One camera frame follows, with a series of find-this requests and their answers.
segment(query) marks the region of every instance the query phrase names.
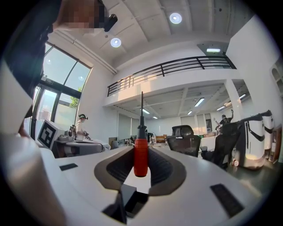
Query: black metal railing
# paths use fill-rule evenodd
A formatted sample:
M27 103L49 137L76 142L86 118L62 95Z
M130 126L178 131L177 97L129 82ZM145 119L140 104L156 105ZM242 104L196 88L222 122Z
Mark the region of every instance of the black metal railing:
M156 79L158 76L165 77L173 72L191 69L197 70L198 68L203 70L213 67L236 69L234 64L227 56L196 56L172 60L143 69L111 84L108 86L107 96L109 97L120 90L133 87L134 85L137 85L145 80Z

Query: person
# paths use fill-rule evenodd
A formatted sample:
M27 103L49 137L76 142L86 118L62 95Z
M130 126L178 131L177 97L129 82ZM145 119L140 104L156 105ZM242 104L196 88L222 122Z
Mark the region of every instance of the person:
M88 133L83 130L83 126L82 126L82 124L88 118L85 116L85 114L80 114L78 117L79 117L79 120L76 122L76 125L75 125L76 126L76 139L83 140L84 137L86 139L90 139L88 136Z
M231 118L226 118L226 115L222 115L222 120L220 121L220 123L218 123L215 118L213 118L213 120L216 122L218 126L230 123L232 119L234 118L234 111L231 110L231 112L232 112Z
M22 20L4 51L4 60L17 82L33 98L43 76L45 43L54 30L83 29L91 32L100 28L107 17L101 0L40 1ZM33 106L25 118L32 116ZM30 137L23 128L21 136Z

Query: mesh chair back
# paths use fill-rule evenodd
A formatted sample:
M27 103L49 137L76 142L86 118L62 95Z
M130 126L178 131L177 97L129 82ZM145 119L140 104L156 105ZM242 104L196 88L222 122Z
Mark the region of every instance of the mesh chair back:
M194 131L189 125L173 126L172 131L172 136L194 135Z
M197 135L169 136L167 142L172 151L198 157L201 138Z
M232 160L232 150L236 146L236 143L239 139L240 131L238 130L237 123L227 124L227 126L225 125L223 128L225 133L216 137L215 149L211 162L222 168L225 168ZM228 161L227 163L224 163L225 165L223 165L223 161L226 156L228 156Z

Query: screwdriver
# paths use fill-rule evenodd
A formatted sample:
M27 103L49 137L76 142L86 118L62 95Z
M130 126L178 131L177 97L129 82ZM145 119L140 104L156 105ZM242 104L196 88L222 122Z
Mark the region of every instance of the screwdriver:
M134 174L136 177L145 177L148 168L148 144L145 135L145 121L143 117L143 92L141 92L141 118L138 126L138 135L134 142Z

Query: office chair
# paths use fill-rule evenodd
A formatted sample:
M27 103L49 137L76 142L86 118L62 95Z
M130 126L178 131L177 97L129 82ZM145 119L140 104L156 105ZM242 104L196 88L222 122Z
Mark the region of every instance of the office chair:
M172 131L172 136L194 135L194 131L189 125L173 126Z
M240 136L239 126L237 122L223 125L222 134L216 137L214 151L207 151L207 147L201 147L202 158L227 169L232 160L232 150Z
M201 138L197 135L169 136L167 142L170 150L198 157Z

